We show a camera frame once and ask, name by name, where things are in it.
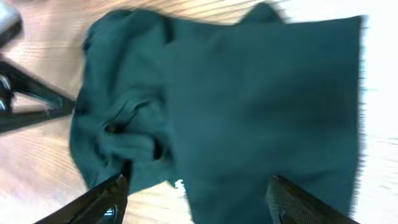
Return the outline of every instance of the green cloth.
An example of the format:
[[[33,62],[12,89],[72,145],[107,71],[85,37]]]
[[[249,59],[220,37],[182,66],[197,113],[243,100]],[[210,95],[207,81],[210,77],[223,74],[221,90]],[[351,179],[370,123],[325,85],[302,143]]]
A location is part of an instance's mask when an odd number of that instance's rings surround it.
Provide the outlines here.
[[[271,223],[284,175],[348,213],[358,163],[360,17],[283,24],[267,4],[216,26],[114,11],[93,24],[71,132],[90,188],[183,179],[195,223]]]

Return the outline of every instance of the crumpled cloth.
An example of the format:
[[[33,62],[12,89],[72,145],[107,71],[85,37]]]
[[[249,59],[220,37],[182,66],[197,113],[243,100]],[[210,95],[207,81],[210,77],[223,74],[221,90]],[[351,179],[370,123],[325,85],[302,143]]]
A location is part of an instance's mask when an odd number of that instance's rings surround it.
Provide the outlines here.
[[[345,215],[358,164],[361,17],[232,26],[147,10],[95,22],[71,130],[89,188],[133,160],[130,194],[183,179],[195,223],[272,223],[283,175]]]

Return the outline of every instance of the light wood grain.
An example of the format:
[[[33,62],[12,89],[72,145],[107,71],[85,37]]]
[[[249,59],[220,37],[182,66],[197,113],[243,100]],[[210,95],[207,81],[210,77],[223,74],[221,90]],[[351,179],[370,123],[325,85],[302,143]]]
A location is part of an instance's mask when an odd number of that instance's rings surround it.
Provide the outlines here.
[[[361,84],[363,156],[353,216],[361,223],[398,223],[398,107],[393,106],[397,33],[394,7],[359,0],[289,0],[276,7],[290,22],[368,14]],[[230,24],[260,0],[9,0],[21,11],[25,34],[7,49],[9,58],[76,96],[87,27],[119,7],[149,7],[165,14]],[[18,105],[31,105],[19,99]],[[0,223],[32,223],[86,192],[70,158],[70,118],[0,136]],[[129,197],[124,223],[191,223],[183,195],[160,184]]]

